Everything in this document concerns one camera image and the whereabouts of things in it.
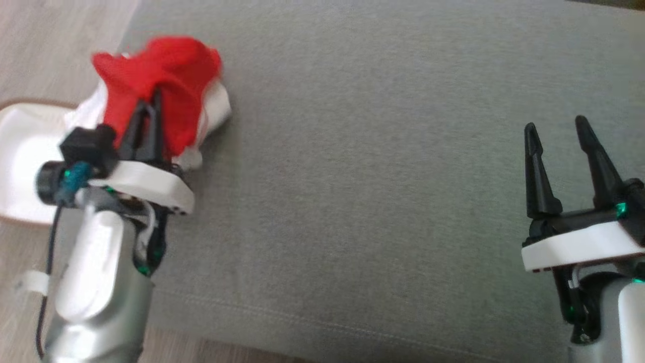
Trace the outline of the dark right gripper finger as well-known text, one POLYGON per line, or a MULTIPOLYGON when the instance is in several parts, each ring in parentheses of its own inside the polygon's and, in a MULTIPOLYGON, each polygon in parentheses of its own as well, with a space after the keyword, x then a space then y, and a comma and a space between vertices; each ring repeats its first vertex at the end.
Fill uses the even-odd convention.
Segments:
POLYGON ((524 128, 526 215, 531 219, 557 216, 562 203, 553 195, 550 180, 542 161, 542 143, 534 123, 524 128))
POLYGON ((623 186, 622 177, 604 146, 595 134, 587 117, 578 115, 574 119, 581 149, 585 152, 594 187, 593 203, 596 209, 615 209, 622 203, 619 192, 623 186))

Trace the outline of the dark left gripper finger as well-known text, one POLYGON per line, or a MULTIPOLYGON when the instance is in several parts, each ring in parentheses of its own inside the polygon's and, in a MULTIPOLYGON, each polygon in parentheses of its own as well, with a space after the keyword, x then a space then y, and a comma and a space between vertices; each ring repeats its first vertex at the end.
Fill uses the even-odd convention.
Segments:
POLYGON ((125 129, 120 141, 120 159, 135 159, 136 152, 141 144, 146 117, 147 103, 143 100, 139 100, 129 121, 127 122, 127 128, 125 129))
POLYGON ((161 90, 154 90, 152 100, 144 102, 142 141, 138 149, 138 161, 164 162, 163 117, 161 90))

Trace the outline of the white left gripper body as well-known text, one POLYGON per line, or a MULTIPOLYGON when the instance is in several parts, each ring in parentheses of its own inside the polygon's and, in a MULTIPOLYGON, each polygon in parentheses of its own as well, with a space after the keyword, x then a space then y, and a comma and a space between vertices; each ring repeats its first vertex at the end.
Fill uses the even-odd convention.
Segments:
POLYGON ((168 217, 189 215, 195 208, 195 195, 182 179, 180 168, 167 171, 142 162, 120 161, 111 175, 88 183, 115 197, 117 212, 135 223, 135 267, 144 276, 154 274, 166 252, 168 217))

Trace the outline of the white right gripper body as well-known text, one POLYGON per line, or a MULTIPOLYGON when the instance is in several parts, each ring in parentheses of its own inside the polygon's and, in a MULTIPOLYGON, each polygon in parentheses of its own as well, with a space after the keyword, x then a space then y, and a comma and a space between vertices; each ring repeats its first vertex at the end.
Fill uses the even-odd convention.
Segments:
POLYGON ((573 327, 574 344, 595 344, 617 336, 619 298, 610 286, 631 279, 643 282, 643 218, 627 204, 534 220, 523 243, 526 271, 553 274, 560 310, 573 327))

